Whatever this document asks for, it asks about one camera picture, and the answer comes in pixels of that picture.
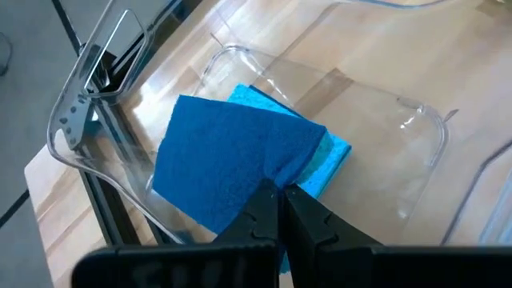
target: wooden surface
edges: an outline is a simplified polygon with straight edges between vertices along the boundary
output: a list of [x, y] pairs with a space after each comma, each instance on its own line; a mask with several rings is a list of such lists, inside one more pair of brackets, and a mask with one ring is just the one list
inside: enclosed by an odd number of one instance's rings
[[[511, 24], [510, 12], [483, 0], [400, 14], [303, 0], [205, 0], [121, 104], [143, 148], [154, 154], [179, 94], [223, 99], [232, 88], [226, 75], [236, 74], [353, 145], [322, 196], [325, 205], [384, 243], [437, 245], [478, 167], [508, 140]], [[279, 55], [264, 70], [287, 98], [261, 77], [236, 70], [234, 61], [214, 68], [210, 79], [218, 90], [195, 90], [211, 57], [229, 43]], [[397, 96], [432, 106], [440, 118], [457, 111], [446, 122], [450, 140], [434, 172], [428, 163], [440, 136], [432, 117], [399, 106]], [[511, 164], [505, 154], [479, 179], [452, 243], [478, 241]], [[104, 240], [76, 170], [43, 148], [25, 172], [52, 279], [65, 286], [73, 264]], [[142, 215], [132, 207], [130, 216], [151, 243]]]

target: gray floor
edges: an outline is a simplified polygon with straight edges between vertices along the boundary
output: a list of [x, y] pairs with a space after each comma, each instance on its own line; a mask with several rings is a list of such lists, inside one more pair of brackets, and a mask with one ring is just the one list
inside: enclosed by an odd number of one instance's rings
[[[81, 40], [91, 33], [107, 0], [61, 0]], [[165, 4], [120, 0], [147, 24]], [[0, 31], [14, 46], [0, 78], [0, 215], [25, 191], [23, 168], [46, 141], [46, 124], [76, 56], [51, 1], [0, 1]], [[125, 31], [128, 39], [137, 31]], [[113, 44], [114, 51], [124, 48]], [[0, 287], [51, 287], [30, 201], [0, 229]]]

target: sponge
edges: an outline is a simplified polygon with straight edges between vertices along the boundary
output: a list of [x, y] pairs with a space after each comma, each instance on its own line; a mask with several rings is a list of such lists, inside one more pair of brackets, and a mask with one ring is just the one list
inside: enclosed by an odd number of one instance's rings
[[158, 148], [153, 188], [220, 234], [261, 180], [280, 188], [295, 182], [325, 134], [304, 118], [180, 96]]

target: plastic container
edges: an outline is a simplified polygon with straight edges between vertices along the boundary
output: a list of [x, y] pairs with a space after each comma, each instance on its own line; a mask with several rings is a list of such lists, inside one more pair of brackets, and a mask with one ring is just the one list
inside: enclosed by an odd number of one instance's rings
[[[91, 71], [119, 15], [136, 21], [112, 2], [52, 112], [50, 152], [113, 184], [176, 240], [209, 241], [152, 191], [155, 155], [177, 96], [224, 100], [255, 85], [352, 144], [320, 201], [360, 230], [384, 243], [508, 239], [512, 14], [494, 1], [398, 3], [205, 0], [154, 55], [141, 28], [123, 84], [99, 93], [88, 82], [108, 83]], [[96, 124], [68, 130], [78, 112]]]

